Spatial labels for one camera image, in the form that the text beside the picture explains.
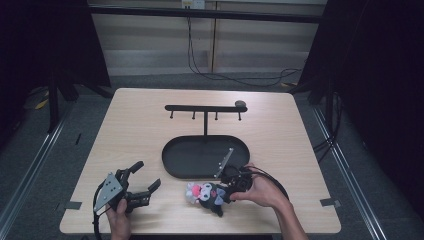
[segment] wooden table top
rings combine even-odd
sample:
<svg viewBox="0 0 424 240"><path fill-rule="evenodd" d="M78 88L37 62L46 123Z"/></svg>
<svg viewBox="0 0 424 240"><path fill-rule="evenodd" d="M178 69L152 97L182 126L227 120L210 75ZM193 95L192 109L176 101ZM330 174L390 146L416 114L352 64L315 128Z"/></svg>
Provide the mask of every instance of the wooden table top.
<svg viewBox="0 0 424 240"><path fill-rule="evenodd" d="M341 229L334 206L322 207L330 197L293 96L286 93L119 89L91 149L70 201L82 202L68 209L60 224L63 233L92 233L92 202L97 186L109 172L142 167L129 177L128 191L146 191L157 178L162 185L150 205L131 213L133 234L270 234L279 233L271 208L249 201L224 204L224 216L192 205L185 199L189 180L169 175L161 154L166 143L178 136L202 135L203 114L192 120L190 112L170 112L165 105L234 106L237 100L248 111L238 120L235 113L209 114L209 135L232 135L249 148L250 162L279 180L286 188L307 233L337 233ZM110 232L107 217L100 231Z"/></svg>

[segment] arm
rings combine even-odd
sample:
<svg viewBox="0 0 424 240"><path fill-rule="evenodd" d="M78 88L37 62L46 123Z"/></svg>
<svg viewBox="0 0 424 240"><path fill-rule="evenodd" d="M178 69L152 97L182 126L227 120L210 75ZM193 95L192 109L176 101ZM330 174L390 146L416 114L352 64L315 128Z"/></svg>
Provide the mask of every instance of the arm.
<svg viewBox="0 0 424 240"><path fill-rule="evenodd" d="M111 240L128 240L131 237L131 223L125 214L126 209L127 200L121 199L116 211L112 208L106 211L112 235Z"/></svg>
<svg viewBox="0 0 424 240"><path fill-rule="evenodd" d="M296 216L293 205L267 178L254 175L253 184L249 191L233 193L230 199L250 200L262 207L272 207L277 215L284 240L308 239Z"/></svg>

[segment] white plush face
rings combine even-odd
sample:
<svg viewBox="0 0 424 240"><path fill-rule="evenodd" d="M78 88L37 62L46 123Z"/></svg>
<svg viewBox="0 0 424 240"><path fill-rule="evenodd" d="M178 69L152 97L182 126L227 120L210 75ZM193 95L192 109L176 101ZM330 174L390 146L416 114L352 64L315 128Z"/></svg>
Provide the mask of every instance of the white plush face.
<svg viewBox="0 0 424 240"><path fill-rule="evenodd" d="M207 201L211 197L212 185L210 183L203 184L200 190L200 200Z"/></svg>

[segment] horizontal black bar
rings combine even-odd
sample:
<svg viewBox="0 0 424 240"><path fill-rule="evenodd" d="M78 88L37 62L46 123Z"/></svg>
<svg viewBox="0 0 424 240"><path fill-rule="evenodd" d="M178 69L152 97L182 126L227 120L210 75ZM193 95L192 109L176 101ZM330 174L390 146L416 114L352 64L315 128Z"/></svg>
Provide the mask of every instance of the horizontal black bar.
<svg viewBox="0 0 424 240"><path fill-rule="evenodd" d="M166 105L165 109L174 112L247 112L247 107Z"/></svg>
<svg viewBox="0 0 424 240"><path fill-rule="evenodd" d="M141 8L89 4L91 13L120 14L163 17L191 17L212 19L256 20L272 22L320 23L321 16L289 15L274 13L235 12L220 10L178 9L178 8Z"/></svg>

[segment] plush toy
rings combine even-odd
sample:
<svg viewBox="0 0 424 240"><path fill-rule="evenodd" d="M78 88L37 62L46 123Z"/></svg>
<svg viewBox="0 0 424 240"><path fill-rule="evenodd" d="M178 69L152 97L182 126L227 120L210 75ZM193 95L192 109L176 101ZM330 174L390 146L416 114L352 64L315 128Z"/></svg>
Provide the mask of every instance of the plush toy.
<svg viewBox="0 0 424 240"><path fill-rule="evenodd" d="M202 207L210 209L213 213L222 217L221 205L226 199L226 188L214 183L196 184L190 182L186 188L186 198L192 204L200 203Z"/></svg>

